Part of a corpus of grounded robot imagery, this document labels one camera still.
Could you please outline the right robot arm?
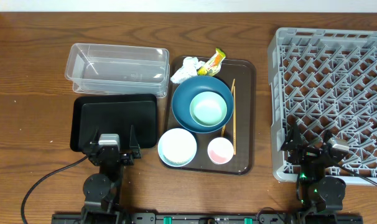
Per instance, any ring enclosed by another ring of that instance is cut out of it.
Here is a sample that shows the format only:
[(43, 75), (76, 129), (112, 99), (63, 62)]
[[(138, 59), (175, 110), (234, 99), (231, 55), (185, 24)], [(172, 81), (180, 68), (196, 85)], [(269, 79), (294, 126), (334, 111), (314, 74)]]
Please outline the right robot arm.
[(296, 180), (296, 197), (302, 208), (292, 217), (292, 223), (337, 223), (335, 212), (343, 209), (346, 183), (326, 175), (326, 168), (338, 164), (349, 152), (346, 140), (326, 131), (320, 148), (303, 143), (297, 124), (291, 126), (282, 151), (289, 153), (287, 161), (300, 166)]

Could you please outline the small pink cup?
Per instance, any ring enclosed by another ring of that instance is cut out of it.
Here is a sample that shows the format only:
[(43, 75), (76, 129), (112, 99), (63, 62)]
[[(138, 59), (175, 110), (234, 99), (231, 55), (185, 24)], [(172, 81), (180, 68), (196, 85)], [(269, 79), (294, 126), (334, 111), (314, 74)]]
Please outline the small pink cup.
[(233, 158), (234, 147), (228, 139), (219, 137), (210, 141), (207, 152), (214, 164), (222, 165)]

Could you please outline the small mint green bowl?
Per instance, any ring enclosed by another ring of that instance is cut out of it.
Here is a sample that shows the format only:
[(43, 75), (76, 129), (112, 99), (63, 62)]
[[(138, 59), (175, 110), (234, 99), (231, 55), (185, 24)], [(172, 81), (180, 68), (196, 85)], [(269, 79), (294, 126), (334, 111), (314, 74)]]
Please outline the small mint green bowl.
[(219, 125), (227, 115), (226, 101), (218, 93), (201, 92), (190, 103), (190, 115), (201, 126)]

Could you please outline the white tissue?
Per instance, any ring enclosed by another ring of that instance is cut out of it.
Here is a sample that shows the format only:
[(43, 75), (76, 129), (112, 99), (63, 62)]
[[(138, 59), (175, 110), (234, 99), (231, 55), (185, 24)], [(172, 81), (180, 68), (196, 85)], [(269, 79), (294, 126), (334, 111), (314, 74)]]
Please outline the white tissue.
[(197, 76), (199, 70), (205, 64), (197, 57), (185, 57), (182, 66), (170, 78), (172, 83), (181, 84), (189, 78)]

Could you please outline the yellow snack wrapper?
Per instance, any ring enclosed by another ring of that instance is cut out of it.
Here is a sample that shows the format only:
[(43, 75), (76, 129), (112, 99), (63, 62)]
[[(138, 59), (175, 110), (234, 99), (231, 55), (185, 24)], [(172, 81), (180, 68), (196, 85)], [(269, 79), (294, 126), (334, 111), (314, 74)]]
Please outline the yellow snack wrapper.
[(221, 49), (216, 48), (216, 53), (198, 69), (197, 75), (215, 76), (221, 70), (221, 64), (225, 57), (226, 54)]

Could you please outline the large dark blue bowl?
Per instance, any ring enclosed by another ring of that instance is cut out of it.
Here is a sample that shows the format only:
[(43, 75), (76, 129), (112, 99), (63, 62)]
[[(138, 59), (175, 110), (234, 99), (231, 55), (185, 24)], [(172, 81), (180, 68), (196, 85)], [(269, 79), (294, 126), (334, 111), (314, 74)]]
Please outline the large dark blue bowl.
[[(204, 127), (196, 123), (190, 115), (190, 103), (201, 92), (212, 91), (223, 97), (227, 104), (225, 119), (216, 126)], [(182, 82), (172, 96), (172, 112), (177, 122), (185, 129), (195, 133), (211, 133), (221, 129), (233, 115), (233, 95), (221, 80), (209, 76), (196, 76)]]

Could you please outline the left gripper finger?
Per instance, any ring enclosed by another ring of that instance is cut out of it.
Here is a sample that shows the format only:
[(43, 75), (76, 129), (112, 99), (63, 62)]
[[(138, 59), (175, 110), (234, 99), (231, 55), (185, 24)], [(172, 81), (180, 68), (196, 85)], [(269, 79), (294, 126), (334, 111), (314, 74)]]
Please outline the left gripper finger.
[(129, 148), (130, 148), (130, 150), (132, 150), (132, 152), (140, 152), (141, 151), (140, 145), (137, 141), (134, 125), (131, 125), (130, 138), (129, 138)]
[(84, 143), (83, 148), (84, 149), (93, 149), (98, 145), (99, 140), (99, 129), (95, 129), (93, 134), (90, 136), (89, 140)]

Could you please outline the wooden chopstick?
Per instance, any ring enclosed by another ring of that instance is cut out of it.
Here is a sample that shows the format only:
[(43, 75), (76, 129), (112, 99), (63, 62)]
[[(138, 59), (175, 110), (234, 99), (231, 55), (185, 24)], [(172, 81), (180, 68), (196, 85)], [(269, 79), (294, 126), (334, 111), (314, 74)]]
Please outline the wooden chopstick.
[[(231, 94), (233, 94), (233, 90), (234, 90), (234, 88), (235, 88), (235, 78), (233, 79), (233, 82), (232, 82), (232, 84), (231, 84)], [(225, 128), (226, 128), (226, 125), (224, 125), (223, 127), (222, 127), (222, 130), (221, 130), (221, 137), (223, 137), (224, 136), (224, 133), (225, 133)]]
[(233, 155), (236, 155), (236, 90), (235, 86), (233, 87), (233, 103), (234, 103), (234, 109), (233, 109)]

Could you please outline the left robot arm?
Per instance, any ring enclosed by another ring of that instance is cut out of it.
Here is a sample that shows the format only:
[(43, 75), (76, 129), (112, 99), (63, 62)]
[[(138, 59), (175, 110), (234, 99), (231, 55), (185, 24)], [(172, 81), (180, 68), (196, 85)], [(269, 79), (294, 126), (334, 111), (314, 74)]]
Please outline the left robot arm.
[(130, 128), (129, 150), (123, 152), (118, 134), (100, 134), (95, 131), (83, 153), (99, 167), (83, 184), (85, 204), (81, 223), (131, 223), (131, 215), (119, 205), (123, 167), (134, 165), (141, 158), (141, 148), (134, 126)]

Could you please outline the light blue rice bowl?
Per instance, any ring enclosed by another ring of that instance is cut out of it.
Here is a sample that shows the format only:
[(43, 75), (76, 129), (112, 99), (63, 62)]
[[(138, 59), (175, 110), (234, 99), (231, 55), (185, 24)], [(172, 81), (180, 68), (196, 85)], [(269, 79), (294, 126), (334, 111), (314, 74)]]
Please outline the light blue rice bowl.
[(163, 163), (171, 167), (182, 167), (190, 163), (195, 157), (197, 142), (189, 131), (174, 128), (161, 136), (157, 150)]

